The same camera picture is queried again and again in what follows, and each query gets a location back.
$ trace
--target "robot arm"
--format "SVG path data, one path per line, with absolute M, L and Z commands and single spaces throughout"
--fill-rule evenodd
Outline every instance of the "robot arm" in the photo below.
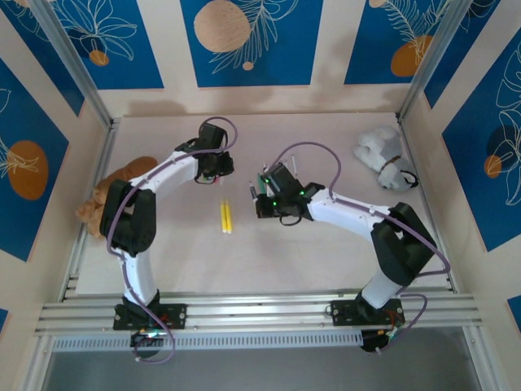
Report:
M 380 267 L 360 291 L 351 307 L 349 318 L 353 320 L 352 325 L 381 324 L 385 305 L 403 287 L 413 282 L 433 255 L 431 250 L 408 232 L 401 231 L 382 217 L 388 215 L 397 218 L 434 245 L 434 240 L 412 208 L 402 203 L 394 208 L 374 206 L 336 194 L 332 199 L 329 190 L 323 185 L 310 183 L 303 187 L 281 163 L 261 177 L 274 195 L 258 195 L 257 217 L 293 216 L 328 222 L 373 243 Z
M 204 122 L 198 138 L 175 148 L 172 155 L 157 167 L 130 182 L 115 181 L 111 184 L 100 224 L 100 231 L 106 238 L 118 208 L 125 197 L 134 192 L 116 222 L 111 241 L 112 250 L 121 255 L 125 280 L 123 305 L 116 307 L 115 329 L 150 327 L 150 317 L 140 304 L 158 316 L 171 310 L 159 303 L 160 294 L 150 263 L 150 246 L 156 229 L 156 203 L 185 182 L 201 176 L 209 180 L 233 173 L 234 162 L 229 152 L 208 152 L 220 148 L 223 139 L 227 142 L 228 136 L 223 129 Z

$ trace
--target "white floor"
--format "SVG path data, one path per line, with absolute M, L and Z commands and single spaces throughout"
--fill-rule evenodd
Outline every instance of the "white floor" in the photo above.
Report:
M 221 232 L 219 186 L 188 183 L 158 205 L 157 236 L 151 263 L 162 292 L 285 292 L 361 288 L 377 270 L 371 243 L 353 233 L 319 222 L 281 226 L 277 219 L 258 220 L 248 181 L 256 182 L 263 164 L 270 165 L 291 143 L 313 140 L 339 153 L 343 171 L 335 191 L 371 204 L 410 204 L 427 224 L 418 189 L 382 189 L 353 153 L 357 135 L 378 125 L 395 125 L 393 113 L 292 114 L 228 116 L 239 128 L 230 151 L 235 172 L 225 178 L 234 232 Z M 173 149 L 196 137 L 205 116 L 124 118 L 107 172 L 138 156 L 165 159 Z M 294 150 L 299 180 L 329 186 L 334 159 L 316 147 Z M 426 270 L 442 267 L 433 258 Z M 447 288 L 444 276 L 414 283 Z M 89 238 L 77 294 L 122 293 L 120 267 L 103 241 Z

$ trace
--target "white stuffed animal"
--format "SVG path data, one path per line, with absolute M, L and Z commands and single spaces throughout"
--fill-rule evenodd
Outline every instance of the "white stuffed animal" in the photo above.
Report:
M 355 147 L 355 156 L 379 173 L 378 183 L 398 191 L 418 185 L 418 176 L 403 158 L 400 135 L 391 126 L 384 126 L 362 134 Z

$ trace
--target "metal grate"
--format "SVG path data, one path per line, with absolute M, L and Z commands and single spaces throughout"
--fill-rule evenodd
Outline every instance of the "metal grate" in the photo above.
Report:
M 53 352 L 121 351 L 130 349 L 129 336 L 83 336 L 56 338 Z M 328 332 L 198 333 L 176 336 L 177 350 L 276 349 L 327 346 L 362 346 L 358 330 Z M 170 339 L 139 349 L 169 349 Z

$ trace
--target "yellow marker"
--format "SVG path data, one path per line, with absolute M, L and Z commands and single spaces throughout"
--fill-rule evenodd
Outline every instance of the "yellow marker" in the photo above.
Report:
M 232 224 L 231 224 L 231 211 L 230 211 L 230 203 L 226 200 L 225 203 L 225 212 L 226 212 L 226 232 L 231 234 Z
M 222 233 L 225 234 L 228 231 L 228 222 L 226 221 L 226 205 L 225 201 L 221 201 L 221 225 Z

